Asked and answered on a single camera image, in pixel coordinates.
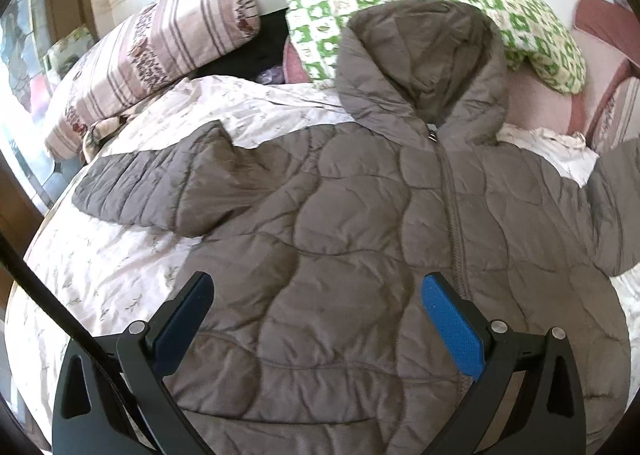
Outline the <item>striped pillow at right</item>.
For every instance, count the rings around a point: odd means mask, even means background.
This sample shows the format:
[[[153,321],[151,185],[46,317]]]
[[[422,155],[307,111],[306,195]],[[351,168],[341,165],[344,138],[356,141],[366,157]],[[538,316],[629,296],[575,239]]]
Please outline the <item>striped pillow at right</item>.
[[[639,79],[623,81],[605,104],[594,129],[591,148],[599,155],[639,135]]]

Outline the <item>stained glass window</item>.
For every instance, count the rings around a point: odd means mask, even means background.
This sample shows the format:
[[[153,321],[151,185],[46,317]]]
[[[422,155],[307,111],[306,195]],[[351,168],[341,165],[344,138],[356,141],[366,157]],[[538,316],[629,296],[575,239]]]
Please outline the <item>stained glass window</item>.
[[[53,86],[43,63],[51,45],[46,0],[10,0],[1,15],[1,152],[27,198],[47,213],[84,165],[44,145]]]

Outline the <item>striped pink floral pillow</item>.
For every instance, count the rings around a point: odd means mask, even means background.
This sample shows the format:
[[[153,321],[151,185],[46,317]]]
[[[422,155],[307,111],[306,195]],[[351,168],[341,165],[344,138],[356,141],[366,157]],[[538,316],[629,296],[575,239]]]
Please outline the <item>striped pink floral pillow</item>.
[[[56,160],[81,152],[93,124],[117,116],[259,31],[255,0],[155,0],[102,37],[55,89],[44,146]]]

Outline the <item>green white patterned pillow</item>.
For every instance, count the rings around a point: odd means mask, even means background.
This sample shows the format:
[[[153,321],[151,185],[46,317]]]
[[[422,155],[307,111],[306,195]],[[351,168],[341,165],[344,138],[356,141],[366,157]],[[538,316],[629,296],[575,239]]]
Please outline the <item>green white patterned pillow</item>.
[[[286,0],[290,38],[311,82],[334,85],[341,32],[352,14],[397,0]],[[537,76],[561,94],[578,94],[587,83],[582,50],[544,0],[446,0],[479,8],[498,26],[506,64],[529,62]]]

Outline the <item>black garment behind pillows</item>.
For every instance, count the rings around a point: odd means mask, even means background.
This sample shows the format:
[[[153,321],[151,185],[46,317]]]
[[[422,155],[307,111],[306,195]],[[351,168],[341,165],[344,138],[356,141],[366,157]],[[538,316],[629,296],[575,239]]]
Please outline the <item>black garment behind pillows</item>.
[[[188,77],[196,79],[218,74],[218,76],[254,80],[263,71],[281,66],[285,41],[288,38],[285,14],[284,8],[260,16],[260,30],[252,40],[190,72]]]

